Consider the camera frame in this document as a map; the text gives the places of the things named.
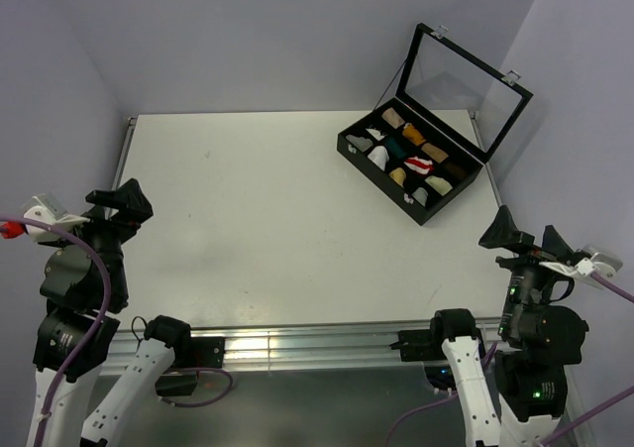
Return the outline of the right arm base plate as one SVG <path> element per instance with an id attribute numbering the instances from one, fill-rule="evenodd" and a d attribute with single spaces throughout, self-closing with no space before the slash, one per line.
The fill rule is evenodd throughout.
<path id="1" fill-rule="evenodd" d="M 442 351 L 442 343 L 449 335 L 470 336 L 478 341 L 477 353 L 483 357 L 485 348 L 481 330 L 401 330 L 397 333 L 397 341 L 390 345 L 391 350 L 399 352 L 402 362 L 432 362 L 446 360 L 447 357 Z"/>

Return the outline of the mustard yellow sock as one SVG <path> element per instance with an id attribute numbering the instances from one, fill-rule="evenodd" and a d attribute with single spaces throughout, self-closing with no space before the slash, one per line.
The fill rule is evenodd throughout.
<path id="1" fill-rule="evenodd" d="M 389 173 L 389 177 L 400 187 L 404 186 L 407 174 L 403 168 L 396 168 Z"/>

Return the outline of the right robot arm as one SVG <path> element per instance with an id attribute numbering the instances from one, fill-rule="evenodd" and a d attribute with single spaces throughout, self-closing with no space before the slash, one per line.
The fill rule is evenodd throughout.
<path id="1" fill-rule="evenodd" d="M 541 244 L 520 231 L 509 208 L 499 207 L 478 241 L 485 249 L 504 249 L 496 258 L 510 272 L 497 329 L 508 351 L 492 350 L 498 403 L 492 401 L 480 353 L 476 321 L 465 308 L 439 310 L 431 321 L 431 351 L 449 362 L 465 424 L 468 446 L 536 446 L 557 428 L 568 395 L 565 368 L 581 362 L 588 324 L 552 296 L 575 281 L 550 269 L 573 254 L 553 226 Z"/>

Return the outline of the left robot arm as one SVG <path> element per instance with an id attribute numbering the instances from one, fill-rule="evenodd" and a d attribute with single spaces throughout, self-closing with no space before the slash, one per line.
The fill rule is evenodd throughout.
<path id="1" fill-rule="evenodd" d="M 93 190 L 85 200 L 90 209 L 74 215 L 52 196 L 37 195 L 19 224 L 34 242 L 53 248 L 40 287 L 47 314 L 34 353 L 33 446 L 119 445 L 144 395 L 193 354 L 189 324 L 157 316 L 115 385 L 88 407 L 120 325 L 116 316 L 128 305 L 122 246 L 154 212 L 134 178 L 114 190 Z"/>

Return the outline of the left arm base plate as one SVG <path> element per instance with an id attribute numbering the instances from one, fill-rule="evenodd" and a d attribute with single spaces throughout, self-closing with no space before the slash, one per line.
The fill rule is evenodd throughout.
<path id="1" fill-rule="evenodd" d="M 222 368 L 224 337 L 193 337 L 175 350 L 174 368 Z"/>

